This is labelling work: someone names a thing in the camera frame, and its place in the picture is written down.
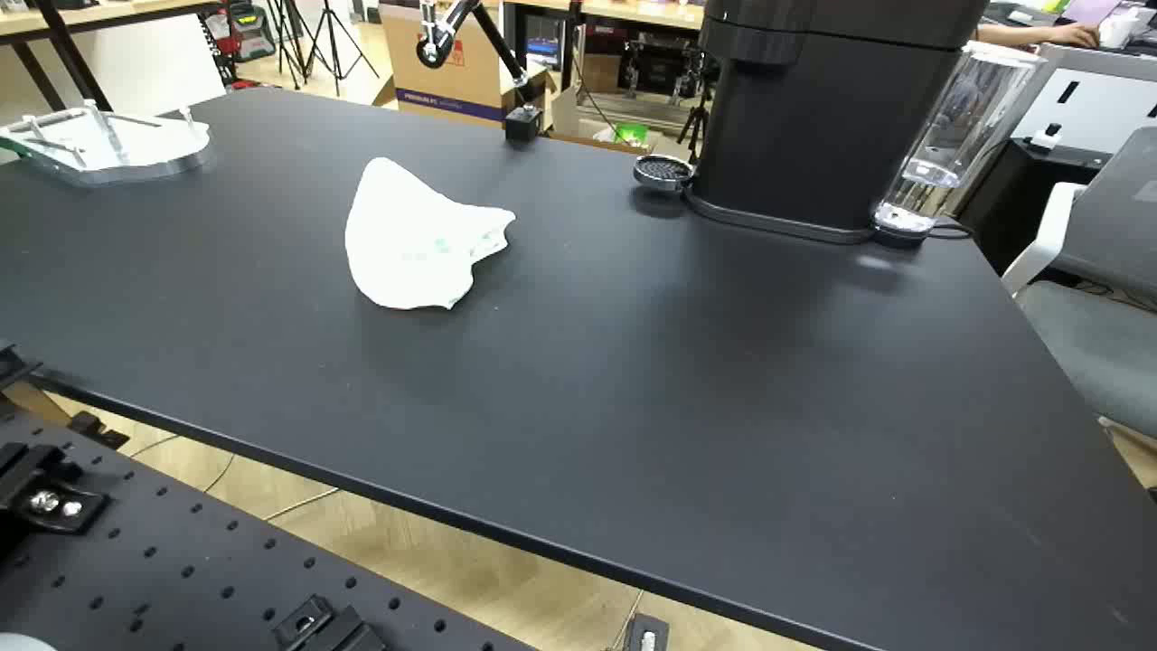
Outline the white cloth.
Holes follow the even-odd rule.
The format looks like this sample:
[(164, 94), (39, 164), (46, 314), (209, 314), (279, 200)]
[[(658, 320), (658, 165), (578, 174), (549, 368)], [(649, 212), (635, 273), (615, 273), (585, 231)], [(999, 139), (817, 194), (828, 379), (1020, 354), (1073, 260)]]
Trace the white cloth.
[(410, 165), (370, 159), (344, 225), (356, 289), (387, 311), (451, 311), (475, 289), (475, 268), (511, 247), (506, 207), (459, 203)]

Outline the round black coffee lid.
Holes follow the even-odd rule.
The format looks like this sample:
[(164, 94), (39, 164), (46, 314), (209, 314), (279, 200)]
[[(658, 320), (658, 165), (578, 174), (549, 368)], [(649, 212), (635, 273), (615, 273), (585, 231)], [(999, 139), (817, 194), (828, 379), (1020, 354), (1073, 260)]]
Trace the round black coffee lid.
[(649, 150), (632, 164), (632, 182), (649, 192), (685, 194), (693, 165), (679, 154)]

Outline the cardboard box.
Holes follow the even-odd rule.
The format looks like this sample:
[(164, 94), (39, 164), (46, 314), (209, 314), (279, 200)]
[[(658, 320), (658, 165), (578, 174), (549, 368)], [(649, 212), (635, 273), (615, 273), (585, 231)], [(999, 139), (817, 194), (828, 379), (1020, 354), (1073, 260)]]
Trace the cardboard box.
[(405, 110), (504, 123), (541, 109), (549, 72), (511, 45), (504, 0), (379, 0), (379, 19)]

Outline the black coffee machine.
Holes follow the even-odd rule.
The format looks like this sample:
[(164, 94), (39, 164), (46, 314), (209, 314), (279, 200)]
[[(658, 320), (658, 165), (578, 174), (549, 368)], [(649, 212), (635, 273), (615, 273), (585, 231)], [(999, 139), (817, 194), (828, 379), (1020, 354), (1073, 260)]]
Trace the black coffee machine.
[(720, 66), (691, 207), (857, 243), (989, 0), (710, 0)]

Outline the black perforated mounting board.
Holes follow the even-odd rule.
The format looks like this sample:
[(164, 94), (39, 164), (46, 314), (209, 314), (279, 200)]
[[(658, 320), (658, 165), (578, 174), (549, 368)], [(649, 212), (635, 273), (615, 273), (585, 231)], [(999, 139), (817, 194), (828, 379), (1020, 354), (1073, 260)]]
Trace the black perforated mounting board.
[(0, 553), (3, 651), (527, 651), (83, 434), (8, 407), (12, 440), (58, 443), (108, 511)]

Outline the white board panel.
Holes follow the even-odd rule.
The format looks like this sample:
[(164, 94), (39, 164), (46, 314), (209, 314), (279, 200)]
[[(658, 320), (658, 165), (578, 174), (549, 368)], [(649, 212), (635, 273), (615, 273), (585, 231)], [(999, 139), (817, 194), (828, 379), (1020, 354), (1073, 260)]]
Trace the white board panel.
[(76, 44), (115, 110), (156, 117), (223, 94), (196, 13), (108, 25)]

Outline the grey office chair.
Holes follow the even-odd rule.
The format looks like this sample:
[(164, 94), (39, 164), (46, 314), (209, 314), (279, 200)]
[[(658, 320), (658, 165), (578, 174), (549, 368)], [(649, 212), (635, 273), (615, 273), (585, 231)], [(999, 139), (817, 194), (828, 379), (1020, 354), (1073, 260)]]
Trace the grey office chair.
[(1002, 270), (1101, 418), (1157, 436), (1157, 127), (1091, 182), (1057, 182), (1039, 233)]

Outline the black bracket with bolts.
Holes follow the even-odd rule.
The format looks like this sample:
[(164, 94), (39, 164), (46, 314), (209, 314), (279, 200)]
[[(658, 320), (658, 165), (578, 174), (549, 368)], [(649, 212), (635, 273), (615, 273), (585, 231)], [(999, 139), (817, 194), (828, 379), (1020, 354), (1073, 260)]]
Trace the black bracket with bolts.
[(83, 536), (108, 511), (100, 488), (58, 443), (0, 448), (0, 548), (28, 536)]

